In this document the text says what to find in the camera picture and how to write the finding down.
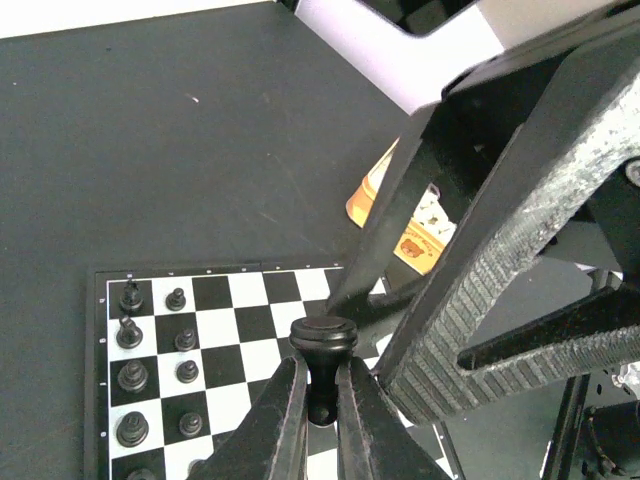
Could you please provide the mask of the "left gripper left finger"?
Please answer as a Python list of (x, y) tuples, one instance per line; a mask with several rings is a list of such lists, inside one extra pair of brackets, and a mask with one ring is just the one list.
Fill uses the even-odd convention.
[(305, 479), (307, 365), (280, 363), (234, 433), (189, 475), (191, 479)]

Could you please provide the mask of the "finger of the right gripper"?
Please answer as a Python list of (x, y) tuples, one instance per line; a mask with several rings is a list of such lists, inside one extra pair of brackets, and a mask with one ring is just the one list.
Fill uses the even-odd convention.
[(639, 55), (620, 58), (564, 112), (559, 94), (579, 64), (567, 60), (507, 144), (379, 361), (383, 390), (415, 424), (639, 356), (637, 324), (571, 331), (476, 370), (458, 363), (511, 282), (639, 152)]
[(327, 300), (327, 311), (338, 313), (345, 306), (366, 299), (391, 260), (402, 233), (391, 225), (394, 207), (411, 216), (425, 188), (440, 173), (437, 162), (427, 156), (432, 147), (434, 112), (415, 112), (409, 118), (365, 224), (357, 249)]

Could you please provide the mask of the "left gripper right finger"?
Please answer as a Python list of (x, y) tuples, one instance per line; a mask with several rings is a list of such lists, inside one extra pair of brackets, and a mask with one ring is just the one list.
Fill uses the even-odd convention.
[(364, 361), (337, 370), (340, 479), (446, 479), (445, 471), (412, 439)]

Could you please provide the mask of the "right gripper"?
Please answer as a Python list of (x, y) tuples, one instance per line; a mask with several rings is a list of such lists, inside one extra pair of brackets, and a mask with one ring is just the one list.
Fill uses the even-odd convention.
[[(577, 94), (617, 68), (620, 58), (638, 55), (639, 4), (624, 1), (586, 27), (547, 34), (490, 61), (445, 92), (487, 160), (495, 163), (569, 58), (580, 64), (560, 91), (564, 112), (576, 106)], [(538, 340), (564, 338), (573, 330), (593, 334), (605, 326), (639, 323), (638, 153), (623, 159), (541, 252), (597, 267), (604, 263), (599, 247), (608, 248), (621, 269), (620, 286), (470, 348), (463, 354), (464, 365), (480, 367), (518, 345), (533, 348)], [(639, 403), (587, 407), (585, 401), (585, 387), (570, 380), (552, 441), (551, 476), (567, 477), (571, 462), (582, 455), (586, 479), (638, 478)]]

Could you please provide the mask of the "black pawn chess piece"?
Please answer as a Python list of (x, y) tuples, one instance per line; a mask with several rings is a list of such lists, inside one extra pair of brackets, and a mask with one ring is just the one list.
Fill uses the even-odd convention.
[(181, 330), (175, 337), (174, 345), (177, 351), (186, 352), (194, 349), (197, 344), (197, 333), (193, 328)]
[(194, 360), (181, 362), (176, 369), (176, 378), (183, 384), (194, 382), (199, 376), (199, 367)]
[(182, 310), (186, 305), (186, 297), (182, 288), (175, 288), (165, 298), (165, 306), (172, 312)]
[(203, 427), (203, 420), (197, 412), (187, 412), (179, 420), (179, 432), (185, 438), (197, 437)]
[(328, 427), (338, 416), (336, 372), (357, 345), (357, 326), (343, 317), (305, 317), (292, 323), (289, 341), (310, 372), (309, 421), (318, 427)]
[(189, 466), (188, 480), (198, 479), (204, 472), (206, 467), (206, 461), (204, 459), (194, 460)]

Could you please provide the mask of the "black rook chess piece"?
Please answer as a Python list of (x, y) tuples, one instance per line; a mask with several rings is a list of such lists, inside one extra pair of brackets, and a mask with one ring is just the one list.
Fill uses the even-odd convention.
[(141, 309), (143, 303), (144, 298), (138, 283), (129, 279), (119, 299), (120, 309), (125, 313), (133, 314)]

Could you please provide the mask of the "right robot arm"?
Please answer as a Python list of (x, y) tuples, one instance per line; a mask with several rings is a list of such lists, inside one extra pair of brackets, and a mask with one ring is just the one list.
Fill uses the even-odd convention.
[[(422, 35), (361, 1), (295, 13), (409, 119), (319, 322), (294, 325), (312, 380), (294, 399), (337, 424), (341, 478), (440, 479), (404, 421), (639, 357), (639, 5), (474, 1)], [(470, 346), (585, 209), (622, 284)]]

